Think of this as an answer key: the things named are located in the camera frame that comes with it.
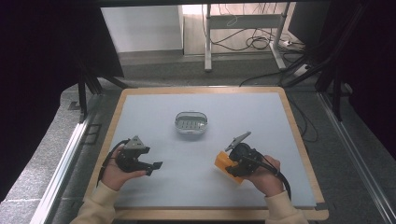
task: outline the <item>metal frame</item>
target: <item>metal frame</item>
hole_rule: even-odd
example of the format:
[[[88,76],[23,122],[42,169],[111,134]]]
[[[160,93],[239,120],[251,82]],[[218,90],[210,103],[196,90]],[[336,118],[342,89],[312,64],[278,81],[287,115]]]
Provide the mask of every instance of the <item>metal frame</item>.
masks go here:
[[[228,22],[234,19],[235,16],[211,16],[211,5],[207,5],[206,9],[206,42],[205,42],[205,71],[212,71],[212,52],[211,52],[211,39],[210,30],[215,29],[256,29],[256,28],[276,28],[276,37],[274,41],[269,43],[271,51],[276,60],[279,70],[286,69],[286,65],[279,54],[278,44],[280,36],[282,35],[283,27],[286,18],[288,17],[290,2],[287,2],[282,14],[269,14],[269,15],[243,15],[238,16],[238,22],[229,25]]]
[[[94,111],[96,110],[97,105],[99,104],[101,99],[100,95],[94,95],[89,103],[90,113],[88,114],[87,118],[83,122],[77,124],[73,134],[66,146],[66,150],[61,157],[61,160],[58,163],[58,166],[52,176],[52,179],[47,186],[46,191],[38,205],[37,209],[35,210],[35,214],[33,215],[30,223],[31,224],[42,224],[45,223],[49,214],[50,210],[53,206],[56,196],[58,195],[59,189],[64,182],[64,178],[67,174],[67,171],[70,167],[70,164],[76,154],[78,149],[79,143],[81,141],[82,135],[85,133],[88,124],[92,121],[94,117]]]

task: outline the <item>finger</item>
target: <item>finger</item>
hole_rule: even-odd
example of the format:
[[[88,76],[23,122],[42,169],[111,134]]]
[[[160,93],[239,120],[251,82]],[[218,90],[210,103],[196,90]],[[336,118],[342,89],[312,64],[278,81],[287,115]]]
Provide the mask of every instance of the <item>finger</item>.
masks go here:
[[[116,158],[117,155],[119,155],[120,151],[123,149],[123,147],[117,147],[116,150],[114,150],[113,154],[111,155],[112,158]]]
[[[265,173],[268,173],[269,171],[267,169],[265,169],[262,166],[259,166],[253,173],[249,174],[249,175],[243,175],[243,176],[239,176],[243,179],[246,180],[251,180],[253,178],[256,178],[257,176],[263,175]]]
[[[273,157],[269,156],[269,155],[265,155],[263,158],[263,162],[265,163],[270,163],[271,165],[273,165],[277,170],[280,169],[280,161],[274,159]]]
[[[131,179],[131,178],[137,178],[137,177],[140,177],[140,176],[143,176],[143,175],[146,175],[147,174],[147,171],[145,171],[145,170],[142,170],[142,171],[133,171],[133,172],[131,172],[131,173],[128,173],[128,178],[129,179]]]

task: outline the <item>black curtain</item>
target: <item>black curtain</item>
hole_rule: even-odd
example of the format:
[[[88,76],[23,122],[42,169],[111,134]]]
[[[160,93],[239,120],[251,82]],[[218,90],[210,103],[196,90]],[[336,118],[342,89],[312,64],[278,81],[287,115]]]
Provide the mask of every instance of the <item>black curtain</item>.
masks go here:
[[[46,1],[0,6],[0,73],[3,201],[52,123],[62,92],[80,75],[123,74],[100,8]]]
[[[342,55],[340,73],[349,101],[396,159],[396,14],[386,1],[371,1]]]

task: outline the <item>cable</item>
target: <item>cable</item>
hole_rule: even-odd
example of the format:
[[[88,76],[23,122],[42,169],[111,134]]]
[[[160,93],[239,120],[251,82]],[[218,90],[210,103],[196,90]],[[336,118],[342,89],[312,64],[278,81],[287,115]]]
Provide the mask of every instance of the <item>cable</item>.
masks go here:
[[[258,14],[260,14],[260,10],[258,10],[258,8],[261,8],[262,7],[262,3],[259,3],[259,4],[257,4],[257,6],[253,9],[253,11],[251,12],[251,14],[254,14],[254,12],[257,10],[258,12]]]
[[[287,96],[287,97],[288,97],[289,102],[298,110],[298,112],[300,113],[300,115],[303,117],[303,120],[304,120],[304,128],[300,130],[300,134],[301,134],[303,140],[306,141],[306,142],[311,142],[311,143],[317,142],[317,141],[318,141],[318,130],[317,130],[317,128],[315,127],[314,123],[313,123],[312,120],[303,112],[303,110],[302,110],[299,106],[297,106],[297,104],[295,103],[294,99],[292,99],[291,96]],[[304,138],[304,136],[305,136],[305,134],[306,134],[306,132],[307,132],[307,130],[308,130],[308,123],[312,126],[312,128],[314,129],[314,132],[315,132],[315,137],[314,137],[313,140]]]
[[[225,7],[225,9],[228,11],[228,13],[229,13],[230,15],[233,15],[233,14],[230,12],[230,10],[228,10],[227,4],[224,4],[224,7]]]
[[[206,37],[206,30],[205,30],[205,23],[204,23],[204,5],[202,5],[201,10],[202,10],[202,26],[203,26],[203,30],[204,30],[204,35],[205,35],[205,37]],[[232,19],[231,21],[229,21],[229,23],[233,21],[233,24],[229,24],[229,23],[228,23],[227,26],[232,26],[232,25],[234,25],[234,24],[237,22],[237,19],[238,19],[238,18],[239,18],[238,16],[234,16],[234,19]],[[239,31],[233,33],[232,35],[229,35],[229,36],[227,36],[227,37],[225,37],[225,38],[223,38],[223,39],[221,39],[221,40],[219,40],[219,41],[213,41],[213,40],[210,38],[210,42],[211,42],[211,44],[213,44],[213,45],[221,46],[221,47],[223,47],[223,48],[226,48],[226,49],[229,49],[229,50],[233,50],[233,51],[241,51],[241,50],[245,50],[245,49],[249,49],[249,48],[258,49],[258,50],[264,50],[264,49],[268,48],[268,46],[269,46],[268,37],[266,37],[266,36],[255,36],[256,32],[257,32],[258,30],[261,30],[261,29],[255,29],[255,31],[254,31],[252,37],[250,37],[250,38],[248,38],[248,39],[246,40],[246,45],[247,45],[247,46],[244,47],[244,48],[241,48],[241,49],[232,49],[232,48],[229,48],[229,47],[227,47],[227,46],[224,46],[224,45],[220,44],[221,42],[223,42],[223,41],[225,41],[225,40],[227,40],[227,39],[229,39],[229,38],[231,38],[231,37],[233,37],[233,36],[235,36],[235,35],[237,35],[237,34],[239,34],[239,33],[241,33],[241,32],[244,32],[244,31],[246,31],[246,30],[252,30],[252,29],[242,29],[242,30],[239,30]],[[257,43],[257,42],[265,42],[266,45],[265,45],[264,47],[257,47],[257,46],[255,45],[255,43]]]
[[[114,151],[115,151],[120,145],[122,145],[122,144],[124,144],[124,145],[127,144],[130,140],[131,140],[131,139],[127,139],[127,140],[122,140],[122,141],[120,141],[120,142],[117,143],[117,144],[113,147],[113,149],[111,149],[111,151],[107,154],[105,160],[104,160],[103,163],[102,163],[102,167],[100,168],[100,172],[99,172],[99,176],[98,176],[98,181],[96,182],[96,186],[99,184],[99,181],[102,179],[103,174],[105,173],[105,169],[106,169],[106,167],[107,167],[107,165],[108,165],[108,162],[110,161],[110,159],[113,159],[113,158],[111,158],[111,156],[113,155]]]
[[[219,14],[222,15],[220,4],[219,4]]]
[[[351,20],[352,16],[353,16],[353,12],[346,14],[344,16],[344,18],[341,20],[341,22],[339,22],[337,24],[337,26],[332,30],[330,35],[327,36],[327,38],[324,41],[322,41],[318,45],[314,46],[312,49],[308,49],[306,51],[306,54],[308,54],[312,57],[314,55],[322,53],[323,49],[328,49],[328,45],[332,44],[332,40],[334,38],[336,38],[339,35],[339,33],[345,29],[345,27],[348,25],[349,21]],[[283,84],[282,85],[284,87],[292,87],[292,86],[300,83],[301,81],[307,79],[308,77],[313,76],[317,72],[322,71],[325,68],[329,67],[331,65],[331,63],[333,62],[333,58],[334,58],[334,51],[332,51],[330,53],[330,55],[324,61],[315,65],[313,68],[309,69],[307,72],[305,72],[301,76],[295,78],[292,81],[289,81],[285,85],[283,85]]]
[[[271,164],[271,162],[269,162],[269,161],[268,161],[267,159],[265,159],[265,158],[264,158],[264,159],[265,159],[269,164],[266,164],[266,163],[264,163],[264,162],[262,162],[262,161],[253,160],[253,159],[251,159],[251,158],[249,158],[249,157],[247,157],[247,156],[242,156],[242,158],[245,159],[245,160],[247,160],[247,161],[251,161],[251,162],[254,162],[254,163],[260,165],[261,167],[263,167],[263,168],[269,170],[271,173],[273,173],[274,176],[276,176],[277,178],[279,178],[279,179],[283,182],[283,185],[285,186],[285,189],[286,189],[286,191],[288,192],[289,199],[291,200],[291,188],[290,188],[290,184],[289,184],[288,179],[287,179],[282,173],[280,173],[280,171],[279,171],[278,169],[276,169],[275,166],[274,166],[273,164]]]
[[[262,14],[264,14],[264,10],[265,10],[265,7],[267,6],[267,3],[264,3],[264,7],[262,8]]]
[[[285,53],[282,54],[282,59],[285,60],[288,63],[295,63],[295,61],[291,61],[291,60],[287,59],[286,55],[288,55],[288,54],[296,54],[296,53],[298,53],[298,52],[285,52]]]
[[[257,79],[257,78],[260,78],[260,77],[269,77],[269,76],[274,76],[274,75],[279,75],[279,74],[282,74],[282,72],[275,72],[275,73],[264,74],[264,75],[260,75],[260,76],[256,76],[256,77],[250,77],[248,79],[245,79],[243,82],[241,82],[239,84],[239,87],[242,87],[246,82],[248,82],[250,80],[253,80],[253,79]]]

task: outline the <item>sleeve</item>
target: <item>sleeve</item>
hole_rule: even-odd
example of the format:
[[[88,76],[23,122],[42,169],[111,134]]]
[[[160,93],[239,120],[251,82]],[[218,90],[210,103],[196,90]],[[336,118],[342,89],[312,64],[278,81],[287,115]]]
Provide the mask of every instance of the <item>sleeve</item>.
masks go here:
[[[266,224],[307,224],[303,211],[296,209],[289,199],[288,193],[283,191],[272,197],[265,197],[268,205],[269,217]]]
[[[71,223],[111,223],[116,215],[114,202],[118,196],[117,191],[108,188],[100,181],[92,196],[84,199],[84,204],[79,208],[78,216]]]

